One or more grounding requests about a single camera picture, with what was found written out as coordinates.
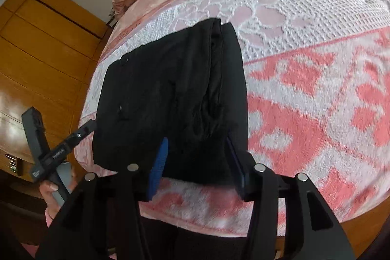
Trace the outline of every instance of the wooden drawer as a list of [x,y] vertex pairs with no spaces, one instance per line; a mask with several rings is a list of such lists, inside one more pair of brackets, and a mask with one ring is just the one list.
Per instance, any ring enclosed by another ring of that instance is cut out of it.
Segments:
[[100,42],[100,38],[93,36],[36,0],[26,0],[16,14],[90,59]]
[[85,29],[97,35],[99,38],[103,38],[104,33],[107,30],[106,23],[95,17],[86,9],[77,5],[71,0],[40,0],[49,7],[57,10],[63,16],[69,18],[71,21],[79,24]]
[[7,155],[8,153],[4,152],[3,150],[0,150],[0,169],[2,169],[3,171],[11,175],[17,176],[18,178],[22,178],[26,181],[32,182],[32,178],[29,174],[29,170],[32,167],[32,164],[27,161],[23,161],[22,159],[16,158],[16,160],[18,160],[18,166],[20,166],[20,174],[21,174],[21,175],[17,175],[16,172],[13,172],[11,170],[10,168],[11,160],[7,157]]

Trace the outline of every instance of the hand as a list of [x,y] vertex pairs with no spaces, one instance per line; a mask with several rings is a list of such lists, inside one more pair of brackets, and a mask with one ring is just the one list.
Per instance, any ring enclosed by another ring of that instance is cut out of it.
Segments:
[[[72,180],[69,185],[69,190],[73,191],[76,186],[77,186],[76,173],[72,167]],[[57,201],[53,197],[53,192],[57,190],[58,190],[58,186],[48,180],[44,180],[39,186],[39,191],[42,194],[42,197],[48,206],[48,213],[52,219],[54,219],[54,217],[57,215],[58,211],[61,208],[60,205],[58,205]]]

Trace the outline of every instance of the black handle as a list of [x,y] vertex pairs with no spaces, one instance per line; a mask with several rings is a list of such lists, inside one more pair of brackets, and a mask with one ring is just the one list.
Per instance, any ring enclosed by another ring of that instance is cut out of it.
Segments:
[[68,197],[70,196],[70,193],[69,193],[68,189],[66,188],[65,184],[62,182],[57,171],[55,171],[51,175],[49,175],[48,180],[50,182],[53,182],[55,185],[58,186],[58,193],[61,195],[62,199],[65,202],[68,199]]
[[253,203],[248,238],[242,260],[272,260],[275,257],[276,230],[278,225],[277,175],[266,166],[255,171],[261,187]]
[[133,192],[133,175],[120,172],[116,175],[115,206],[118,219],[116,252],[118,260],[151,260],[147,246],[138,200]]

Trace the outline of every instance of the pink comforter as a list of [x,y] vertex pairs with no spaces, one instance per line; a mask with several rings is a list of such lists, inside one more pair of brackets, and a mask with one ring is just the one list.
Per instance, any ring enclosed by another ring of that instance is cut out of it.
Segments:
[[[249,151],[289,176],[306,172],[340,221],[390,189],[390,0],[136,0],[98,63],[80,123],[95,118],[107,67],[208,17],[235,27],[248,90]],[[92,136],[75,150],[87,170]],[[163,179],[142,215],[200,233],[245,236],[252,205],[234,189]],[[280,204],[279,234],[284,229]]]

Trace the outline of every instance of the bed sheet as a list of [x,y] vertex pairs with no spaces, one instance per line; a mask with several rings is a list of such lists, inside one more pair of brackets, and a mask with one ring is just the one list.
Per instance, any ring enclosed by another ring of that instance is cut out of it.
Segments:
[[[80,124],[94,119],[108,66],[164,35],[220,17],[235,27],[248,91],[249,151],[276,173],[307,173],[340,221],[390,189],[390,0],[173,0],[100,59]],[[89,172],[90,135],[75,149]],[[234,189],[163,179],[141,214],[199,233],[245,236],[252,204]],[[279,205],[278,234],[285,230]]]

